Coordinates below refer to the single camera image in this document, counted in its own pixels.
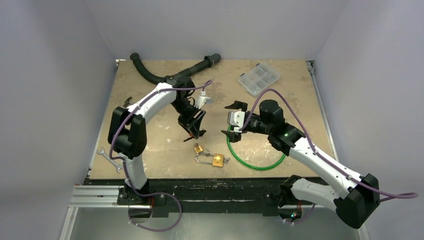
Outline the large brass padlock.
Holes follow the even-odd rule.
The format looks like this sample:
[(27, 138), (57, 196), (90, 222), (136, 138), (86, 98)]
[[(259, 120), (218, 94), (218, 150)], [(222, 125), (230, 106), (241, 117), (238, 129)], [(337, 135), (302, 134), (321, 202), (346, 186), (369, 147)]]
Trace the large brass padlock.
[[(203, 160), (200, 159), (202, 157), (211, 158), (211, 161), (210, 162), (203, 161)], [(214, 167), (222, 168), (225, 164), (224, 163), (225, 158), (226, 157), (223, 154), (220, 154), (220, 153), (213, 153), (212, 154), (212, 153), (210, 153), (210, 155), (203, 155), (203, 154), (195, 155), (194, 159), (197, 163), (200, 163), (200, 164), (212, 165)]]

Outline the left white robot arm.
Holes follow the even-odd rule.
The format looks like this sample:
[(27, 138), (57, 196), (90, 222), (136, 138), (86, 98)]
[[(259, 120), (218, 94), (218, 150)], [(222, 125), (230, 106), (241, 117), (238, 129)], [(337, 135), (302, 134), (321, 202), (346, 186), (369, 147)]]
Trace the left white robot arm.
[(121, 160), (125, 183), (131, 187), (129, 197), (138, 205), (146, 203), (150, 193), (148, 178), (144, 171), (142, 154), (147, 146), (147, 125), (164, 107), (171, 105), (179, 114), (177, 123), (188, 139), (202, 137), (206, 130), (201, 122), (206, 115), (203, 104), (191, 103), (189, 97), (197, 90), (190, 77), (179, 77), (160, 82), (138, 102), (124, 108), (116, 107), (112, 112), (107, 141), (110, 144), (109, 157), (113, 153)]

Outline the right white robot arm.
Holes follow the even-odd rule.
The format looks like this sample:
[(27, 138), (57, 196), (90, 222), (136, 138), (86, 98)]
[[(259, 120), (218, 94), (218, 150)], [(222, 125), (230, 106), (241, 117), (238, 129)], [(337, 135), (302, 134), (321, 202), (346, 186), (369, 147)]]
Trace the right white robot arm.
[(263, 100), (259, 114), (251, 113), (247, 107), (247, 103), (237, 100), (226, 106), (229, 129), (222, 133), (231, 143), (239, 142), (247, 132), (266, 135), (274, 149), (302, 163), (325, 182), (290, 176), (280, 185), (278, 206), (307, 201), (334, 211), (346, 225), (359, 229), (380, 205), (380, 197), (370, 190), (379, 187), (377, 178), (370, 173), (363, 176), (320, 153), (304, 132), (286, 122), (284, 111), (275, 100)]

